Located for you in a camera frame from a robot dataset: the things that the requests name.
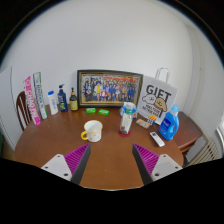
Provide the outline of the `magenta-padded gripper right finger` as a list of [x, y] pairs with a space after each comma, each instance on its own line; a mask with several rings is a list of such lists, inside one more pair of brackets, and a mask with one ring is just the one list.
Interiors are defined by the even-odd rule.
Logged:
[[132, 154], [144, 185], [148, 185], [182, 169], [167, 154], [158, 155], [138, 144], [133, 144]]

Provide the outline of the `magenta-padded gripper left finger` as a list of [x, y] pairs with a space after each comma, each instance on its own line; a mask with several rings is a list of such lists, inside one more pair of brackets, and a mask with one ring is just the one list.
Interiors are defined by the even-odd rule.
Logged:
[[91, 145], [85, 144], [66, 155], [56, 154], [42, 169], [79, 185], [90, 154]]

